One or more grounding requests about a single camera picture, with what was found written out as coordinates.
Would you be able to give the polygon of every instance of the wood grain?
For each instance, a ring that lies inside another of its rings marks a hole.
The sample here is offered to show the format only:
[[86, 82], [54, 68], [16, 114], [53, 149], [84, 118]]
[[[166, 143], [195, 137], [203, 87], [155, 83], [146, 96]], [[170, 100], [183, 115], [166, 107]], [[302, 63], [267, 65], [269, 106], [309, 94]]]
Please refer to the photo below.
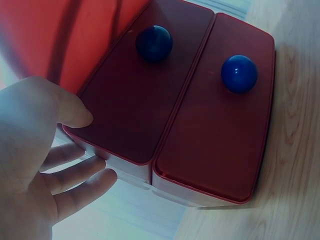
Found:
[[271, 124], [258, 185], [244, 206], [189, 208], [177, 240], [320, 239], [319, 0], [255, 0], [247, 22], [276, 42]]

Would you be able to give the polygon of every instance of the blue ball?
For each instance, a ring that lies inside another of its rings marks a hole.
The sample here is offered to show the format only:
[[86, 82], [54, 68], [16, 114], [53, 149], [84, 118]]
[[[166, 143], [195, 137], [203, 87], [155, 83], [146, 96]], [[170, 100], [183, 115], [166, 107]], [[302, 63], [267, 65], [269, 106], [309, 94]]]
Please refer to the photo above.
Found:
[[156, 63], [166, 59], [173, 47], [170, 33], [162, 26], [151, 26], [139, 33], [135, 47], [146, 61]]
[[221, 69], [221, 78], [230, 92], [244, 94], [255, 86], [258, 79], [258, 70], [250, 58], [235, 55], [224, 62]]

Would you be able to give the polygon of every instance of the hand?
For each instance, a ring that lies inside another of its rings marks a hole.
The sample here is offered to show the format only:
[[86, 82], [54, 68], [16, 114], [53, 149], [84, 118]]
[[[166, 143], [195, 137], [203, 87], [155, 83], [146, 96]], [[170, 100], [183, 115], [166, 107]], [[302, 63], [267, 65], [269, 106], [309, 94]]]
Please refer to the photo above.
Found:
[[116, 182], [116, 173], [98, 157], [41, 173], [85, 153], [75, 143], [51, 148], [57, 123], [82, 128], [92, 120], [77, 96], [41, 77], [0, 91], [0, 240], [52, 239], [54, 224]]

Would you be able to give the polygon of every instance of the red storage box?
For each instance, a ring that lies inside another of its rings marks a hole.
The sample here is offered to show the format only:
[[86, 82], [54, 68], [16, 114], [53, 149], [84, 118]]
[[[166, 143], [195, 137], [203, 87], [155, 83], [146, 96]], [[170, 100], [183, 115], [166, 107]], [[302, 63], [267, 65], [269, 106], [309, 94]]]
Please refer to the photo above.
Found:
[[[122, 7], [131, 5], [122, 2]], [[21, 59], [28, 64], [22, 65], [33, 69], [31, 73], [53, 73], [53, 81], [60, 76], [63, 87], [78, 92], [93, 123], [64, 130], [89, 156], [106, 159], [121, 179], [187, 206], [244, 204], [253, 194], [266, 145], [274, 40], [236, 18], [185, 1], [146, 3], [136, 1], [114, 41], [102, 28], [103, 15], [96, 19], [95, 37], [88, 34], [83, 41], [80, 34], [90, 30], [81, 26], [88, 24], [85, 18], [75, 20], [78, 27], [70, 33], [74, 41], [68, 44], [69, 57], [60, 75], [54, 64], [46, 68], [48, 64], [38, 64], [38, 58], [26, 53]], [[166, 28], [173, 38], [172, 52], [158, 63], [144, 61], [135, 45], [137, 35], [153, 25]], [[52, 36], [46, 35], [47, 41], [52, 43]], [[16, 53], [23, 52], [19, 43], [13, 46]], [[233, 55], [245, 55], [256, 64], [258, 80], [246, 94], [231, 93], [222, 83], [222, 65]], [[8, 56], [9, 61], [15, 59], [14, 54]]]

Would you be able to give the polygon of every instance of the finger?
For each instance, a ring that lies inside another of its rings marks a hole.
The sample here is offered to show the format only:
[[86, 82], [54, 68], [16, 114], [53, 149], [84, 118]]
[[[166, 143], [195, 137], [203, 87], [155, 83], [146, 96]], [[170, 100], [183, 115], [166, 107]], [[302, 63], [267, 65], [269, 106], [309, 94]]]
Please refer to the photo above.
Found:
[[117, 174], [111, 169], [104, 169], [96, 173], [81, 185], [54, 195], [57, 206], [57, 222], [76, 213], [86, 205], [101, 197], [117, 181]]
[[48, 153], [48, 156], [45, 158], [40, 167], [40, 172], [44, 172], [56, 166], [69, 163], [82, 157], [84, 154], [85, 150], [83, 150], [74, 142], [52, 147]]
[[55, 195], [86, 181], [105, 167], [105, 160], [93, 156], [65, 170], [50, 174], [43, 173], [42, 176], [51, 193]]
[[57, 123], [80, 128], [92, 120], [77, 96], [42, 77], [23, 79], [0, 91], [1, 157], [28, 186], [50, 151]]

